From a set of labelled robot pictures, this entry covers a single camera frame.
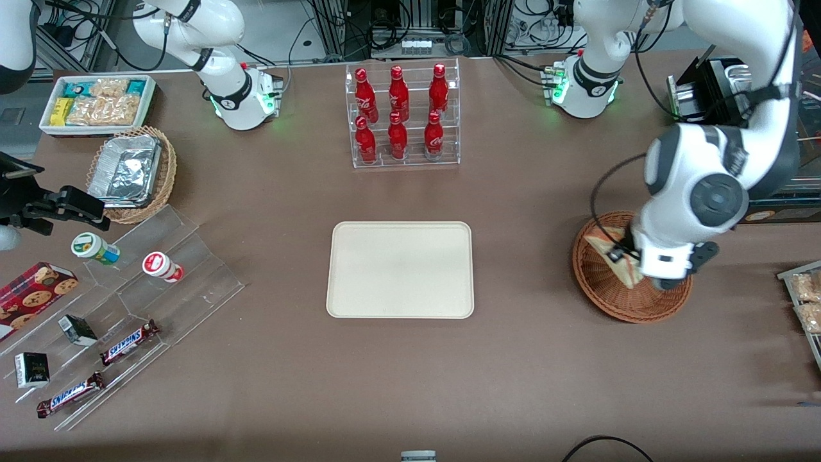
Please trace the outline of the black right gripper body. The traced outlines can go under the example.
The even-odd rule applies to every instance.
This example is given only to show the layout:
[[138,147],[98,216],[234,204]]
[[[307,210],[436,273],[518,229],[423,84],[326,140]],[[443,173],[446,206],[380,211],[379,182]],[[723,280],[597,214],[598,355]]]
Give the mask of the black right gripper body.
[[49,192],[40,187],[2,186],[1,225],[29,229],[36,234],[50,236],[56,218],[64,208],[64,192]]

